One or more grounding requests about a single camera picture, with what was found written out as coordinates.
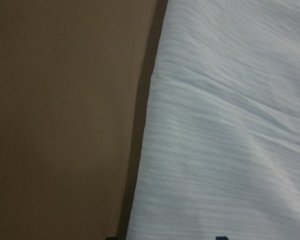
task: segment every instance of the white fabric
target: white fabric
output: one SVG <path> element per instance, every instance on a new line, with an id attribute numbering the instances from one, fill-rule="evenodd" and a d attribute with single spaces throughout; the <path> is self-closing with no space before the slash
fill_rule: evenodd
<path id="1" fill-rule="evenodd" d="M 300 240 L 300 0 L 170 0 L 128 240 Z"/>

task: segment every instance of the dark object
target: dark object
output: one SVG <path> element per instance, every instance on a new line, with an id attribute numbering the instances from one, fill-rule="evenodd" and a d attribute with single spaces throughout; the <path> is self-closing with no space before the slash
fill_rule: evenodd
<path id="1" fill-rule="evenodd" d="M 216 236 L 215 240 L 229 240 L 226 236 Z"/>

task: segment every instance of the bedsheet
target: bedsheet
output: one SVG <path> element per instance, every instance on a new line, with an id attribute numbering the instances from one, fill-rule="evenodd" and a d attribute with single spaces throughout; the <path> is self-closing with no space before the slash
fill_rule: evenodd
<path id="1" fill-rule="evenodd" d="M 300 0 L 167 5 L 127 240 L 222 236 L 300 240 Z"/>

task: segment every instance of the beige wall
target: beige wall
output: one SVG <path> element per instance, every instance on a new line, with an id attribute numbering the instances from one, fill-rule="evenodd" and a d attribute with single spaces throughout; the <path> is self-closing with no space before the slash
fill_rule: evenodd
<path id="1" fill-rule="evenodd" d="M 125 234 L 166 0 L 0 0 L 0 240 Z"/>

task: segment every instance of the wrinkled cloth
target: wrinkled cloth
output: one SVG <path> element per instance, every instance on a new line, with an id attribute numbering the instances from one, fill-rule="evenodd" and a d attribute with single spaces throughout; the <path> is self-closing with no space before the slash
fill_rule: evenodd
<path id="1" fill-rule="evenodd" d="M 300 0 L 170 0 L 127 240 L 300 240 Z"/>

